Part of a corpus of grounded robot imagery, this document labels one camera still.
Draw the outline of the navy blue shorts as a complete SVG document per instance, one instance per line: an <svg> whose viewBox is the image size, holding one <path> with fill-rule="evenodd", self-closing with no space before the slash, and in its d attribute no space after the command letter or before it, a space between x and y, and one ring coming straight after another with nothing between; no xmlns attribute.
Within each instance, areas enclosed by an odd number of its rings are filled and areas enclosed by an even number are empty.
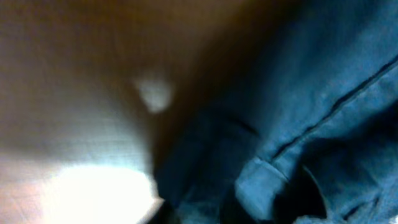
<svg viewBox="0 0 398 224"><path fill-rule="evenodd" d="M397 2L306 1L156 173L182 223L397 218Z"/></svg>

